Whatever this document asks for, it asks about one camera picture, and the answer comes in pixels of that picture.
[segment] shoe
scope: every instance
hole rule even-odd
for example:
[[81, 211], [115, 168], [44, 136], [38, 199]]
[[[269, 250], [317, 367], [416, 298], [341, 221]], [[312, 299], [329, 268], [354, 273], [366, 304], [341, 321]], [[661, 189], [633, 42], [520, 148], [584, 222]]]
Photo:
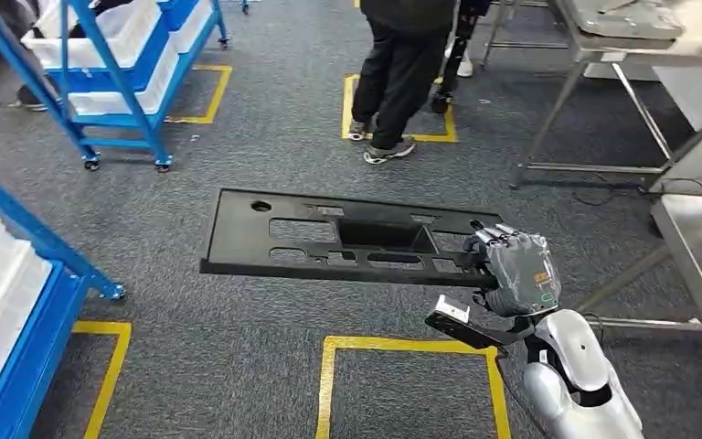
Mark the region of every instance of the shoe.
[[[453, 42], [448, 45], [445, 49], [445, 58], [451, 57], [451, 52], [453, 51]], [[467, 41], [467, 49], [464, 50], [464, 55], [462, 56], [462, 62], [459, 64], [459, 69], [456, 70], [456, 74], [462, 78], [469, 78], [473, 75], [473, 64], [469, 56], [470, 46], [469, 41]]]
[[402, 141], [391, 149], [379, 149], [373, 145], [367, 145], [362, 156], [370, 165], [380, 165], [392, 158], [404, 157], [412, 153], [414, 149], [416, 149], [416, 141], [410, 136], [402, 136]]
[[45, 112], [47, 110], [47, 105], [34, 96], [34, 93], [25, 84], [17, 91], [17, 103], [30, 112]]
[[353, 142], [361, 142], [367, 138], [370, 132], [370, 122], [357, 122], [352, 120], [348, 127], [348, 138]]

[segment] cable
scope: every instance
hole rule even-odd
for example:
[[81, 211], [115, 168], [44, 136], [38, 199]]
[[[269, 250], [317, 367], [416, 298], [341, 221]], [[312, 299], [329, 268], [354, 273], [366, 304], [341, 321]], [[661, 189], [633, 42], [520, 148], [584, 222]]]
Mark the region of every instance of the cable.
[[601, 347], [601, 350], [604, 350], [604, 323], [601, 322], [601, 317], [597, 316], [594, 313], [582, 313], [584, 316], [591, 316], [596, 319], [597, 322], [599, 322], [599, 347]]
[[504, 347], [498, 347], [499, 350], [499, 355], [497, 355], [494, 358], [494, 362], [496, 363], [496, 370], [499, 371], [499, 377], [502, 379], [502, 383], [505, 385], [505, 389], [507, 392], [512, 395], [513, 399], [516, 400], [516, 403], [518, 406], [520, 406], [521, 409], [526, 413], [526, 417], [528, 417], [528, 420], [531, 421], [532, 424], [539, 430], [539, 432], [542, 434], [542, 437], [548, 439], [550, 436], [548, 435], [548, 432], [545, 431], [545, 429], [542, 427], [542, 424], [539, 423], [537, 418], [534, 416], [534, 414], [529, 410], [528, 406], [526, 406], [523, 401], [521, 401], [520, 397], [518, 397], [518, 394], [516, 391], [513, 391], [513, 389], [510, 387], [509, 383], [507, 382], [507, 379], [505, 378], [505, 373], [502, 371], [502, 364], [500, 363], [500, 360], [502, 359], [509, 359], [510, 354], [507, 352], [507, 349]]
[[604, 183], [606, 183], [607, 185], [610, 186], [610, 187], [607, 189], [607, 190], [609, 190], [609, 195], [607, 196], [607, 198], [605, 198], [605, 199], [603, 199], [603, 200], [601, 200], [601, 201], [588, 201], [588, 200], [586, 200], [586, 199], [582, 199], [582, 198], [578, 197], [577, 191], [576, 191], [576, 190], [571, 191], [571, 196], [572, 196], [574, 199], [576, 199], [577, 201], [579, 201], [580, 203], [582, 203], [582, 204], [585, 204], [585, 205], [587, 205], [587, 206], [592, 206], [592, 207], [594, 207], [594, 208], [597, 208], [597, 207], [600, 207], [600, 206], [604, 206], [605, 204], [607, 204], [607, 203], [609, 203], [610, 201], [612, 201], [613, 199], [615, 199], [615, 197], [617, 196], [617, 194], [615, 193], [615, 187], [614, 187], [614, 185], [612, 185], [609, 181], [607, 181], [606, 178], [602, 177], [601, 174], [594, 174], [594, 176], [597, 177], [597, 178], [598, 178], [599, 180], [601, 180], [602, 182], [604, 182]]

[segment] blue metal cart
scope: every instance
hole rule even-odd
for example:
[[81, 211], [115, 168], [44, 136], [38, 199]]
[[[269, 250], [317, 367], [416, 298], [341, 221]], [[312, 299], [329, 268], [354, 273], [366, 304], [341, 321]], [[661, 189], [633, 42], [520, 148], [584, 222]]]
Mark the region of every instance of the blue metal cart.
[[[96, 24], [95, 17], [88, 9], [87, 0], [62, 0], [61, 28], [66, 28], [63, 26], [65, 26], [68, 20], [67, 6], [71, 5], [79, 18], [80, 25], [84, 29], [87, 38], [90, 39], [98, 50], [107, 70], [111, 73], [117, 91], [122, 94], [131, 111], [130, 114], [106, 114], [100, 116], [80, 116], [71, 114], [67, 93], [68, 84], [64, 84], [64, 80], [61, 81], [59, 84], [61, 101], [56, 101], [53, 97], [53, 93], [48, 90], [44, 81], [41, 79], [41, 72], [36, 71], [33, 64], [26, 59], [23, 48], [6, 27], [1, 17], [0, 52], [4, 55], [7, 62], [17, 71], [28, 88], [47, 106], [49, 114], [55, 119], [63, 131], [69, 136], [71, 142], [80, 151], [82, 160], [84, 160], [85, 169], [95, 171], [99, 168], [100, 153], [98, 153], [93, 146], [109, 146], [151, 150], [154, 154], [155, 168], [159, 172], [167, 172], [173, 164], [173, 157], [165, 151], [163, 141], [160, 139], [159, 130], [165, 120], [171, 102], [176, 96], [176, 91], [186, 74], [191, 70], [193, 61], [205, 46], [214, 27], [219, 28], [221, 36], [218, 41], [222, 45], [222, 48], [225, 49], [228, 46], [227, 29], [225, 28], [224, 17], [222, 16], [218, 0], [201, 1], [210, 1], [213, 12], [208, 17], [190, 51], [179, 55], [179, 62], [170, 80], [165, 98], [163, 99], [159, 111], [155, 114], [144, 114], [141, 105], [135, 97], [133, 89], [129, 86], [122, 69], [117, 64], [111, 49], [106, 44], [106, 39], [103, 37], [101, 30]], [[62, 68], [65, 74], [68, 70], [68, 35], [65, 33], [62, 35], [61, 39], [61, 50], [63, 58]], [[143, 139], [88, 137], [84, 133], [84, 128], [87, 126], [100, 126], [114, 130], [135, 129], [141, 133]]]
[[0, 216], [31, 240], [52, 271], [0, 374], [0, 438], [27, 438], [90, 288], [125, 290], [0, 188]]

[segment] yellow floor marking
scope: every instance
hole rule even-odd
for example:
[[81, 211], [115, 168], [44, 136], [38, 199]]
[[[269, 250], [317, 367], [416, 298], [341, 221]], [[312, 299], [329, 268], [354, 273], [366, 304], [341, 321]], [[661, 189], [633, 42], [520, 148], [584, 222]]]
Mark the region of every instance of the yellow floor marking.
[[[351, 107], [354, 105], [354, 82], [359, 80], [358, 74], [346, 75], [343, 86], [343, 117], [340, 121], [340, 138], [348, 138], [348, 126], [351, 124]], [[438, 78], [434, 83], [439, 84], [442, 78]], [[456, 137], [456, 125], [453, 122], [453, 106], [448, 105], [445, 117], [445, 134], [412, 134], [413, 138], [419, 142], [441, 142], [455, 144], [459, 140]]]
[[213, 66], [207, 64], [197, 64], [192, 66], [192, 70], [218, 71], [219, 83], [211, 96], [211, 102], [208, 103], [206, 114], [204, 116], [168, 116], [166, 122], [170, 123], [213, 123], [214, 117], [217, 115], [217, 110], [222, 103], [222, 97], [225, 94], [225, 89], [228, 86], [228, 80], [232, 73], [230, 66]]
[[510, 439], [510, 424], [507, 419], [505, 389], [499, 370], [496, 368], [496, 348], [475, 349], [458, 341], [400, 340], [381, 337], [337, 337], [324, 339], [322, 370], [319, 381], [319, 413], [315, 439], [329, 439], [332, 414], [332, 388], [335, 382], [335, 352], [338, 349], [376, 349], [411, 352], [438, 352], [452, 354], [485, 355], [488, 365], [488, 383], [491, 388], [491, 403], [494, 406], [496, 437]]
[[95, 407], [92, 409], [84, 435], [84, 439], [96, 439], [101, 433], [103, 418], [109, 409], [109, 402], [114, 394], [114, 386], [117, 385], [117, 378], [120, 376], [120, 370], [122, 370], [122, 364], [125, 361], [125, 353], [127, 353], [128, 345], [131, 342], [131, 324], [80, 320], [74, 324], [72, 332], [75, 334], [117, 336], [112, 359], [109, 362], [109, 368], [106, 370], [106, 376], [103, 377], [101, 391], [98, 393], [98, 400], [96, 400]]

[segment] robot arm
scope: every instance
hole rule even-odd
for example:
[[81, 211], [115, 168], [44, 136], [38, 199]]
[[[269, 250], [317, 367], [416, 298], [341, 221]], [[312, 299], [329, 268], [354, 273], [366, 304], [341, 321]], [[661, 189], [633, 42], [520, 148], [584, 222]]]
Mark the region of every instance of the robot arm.
[[547, 240], [504, 224], [476, 224], [464, 249], [486, 256], [497, 277], [499, 289], [480, 293], [484, 307], [516, 323], [508, 331], [483, 327], [472, 320], [469, 305], [441, 295], [427, 324], [474, 348], [524, 341], [528, 399], [558, 439], [644, 438], [639, 415], [588, 322], [558, 309], [561, 284]]
[[644, 438], [639, 415], [580, 314], [568, 309], [549, 314], [531, 337], [541, 340], [541, 349], [527, 343], [534, 349], [529, 358], [537, 360], [526, 366], [524, 387], [557, 438]]

